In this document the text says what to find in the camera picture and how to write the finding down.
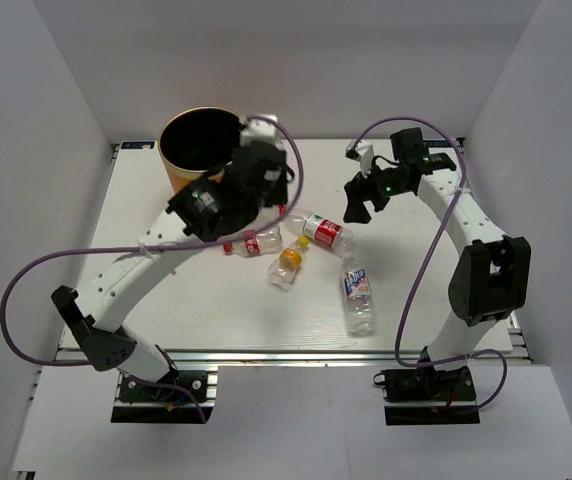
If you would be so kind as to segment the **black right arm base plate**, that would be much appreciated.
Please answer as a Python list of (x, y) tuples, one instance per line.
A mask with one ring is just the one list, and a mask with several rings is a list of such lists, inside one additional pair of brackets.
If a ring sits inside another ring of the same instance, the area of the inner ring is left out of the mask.
[(382, 370), (373, 377), (383, 390), (387, 426), (480, 423), (477, 395), (468, 367)]

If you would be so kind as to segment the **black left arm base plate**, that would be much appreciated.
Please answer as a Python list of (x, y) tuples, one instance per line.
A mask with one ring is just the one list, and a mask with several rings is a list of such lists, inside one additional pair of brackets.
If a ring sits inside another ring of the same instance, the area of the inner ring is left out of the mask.
[(189, 391), (199, 408), (183, 391), (155, 389), (121, 374), (113, 402), (114, 424), (201, 425), (210, 419), (217, 389), (217, 373), (180, 370), (177, 384)]

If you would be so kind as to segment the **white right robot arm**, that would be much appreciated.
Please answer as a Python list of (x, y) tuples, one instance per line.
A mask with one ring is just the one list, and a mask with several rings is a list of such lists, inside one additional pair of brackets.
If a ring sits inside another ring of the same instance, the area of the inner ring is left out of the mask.
[(458, 262), (448, 285), (450, 313), (419, 360), (384, 375), (389, 402), (454, 401), (469, 385), (469, 359), (482, 338), (526, 300), (531, 246), (496, 226), (465, 188), (462, 163), (433, 153), (418, 128), (390, 137), (394, 161), (380, 168), (371, 144), (349, 144), (360, 171), (344, 187), (347, 223), (367, 224), (372, 203), (382, 211), (395, 195), (413, 193), (439, 220), (438, 233), (453, 243)]

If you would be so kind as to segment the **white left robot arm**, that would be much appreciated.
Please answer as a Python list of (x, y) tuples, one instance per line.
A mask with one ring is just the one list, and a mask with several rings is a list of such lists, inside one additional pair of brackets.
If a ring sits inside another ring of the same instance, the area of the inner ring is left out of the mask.
[(51, 299), (80, 350), (97, 371), (118, 369), (142, 382), (154, 398), (177, 387), (179, 373), (159, 346), (124, 322), (165, 277), (194, 255), (183, 243), (200, 244), (242, 232), (261, 208), (288, 199), (286, 153), (259, 140), (238, 146), (226, 164), (193, 180), (168, 202), (142, 237), (138, 250), (113, 261), (94, 280), (58, 287)]

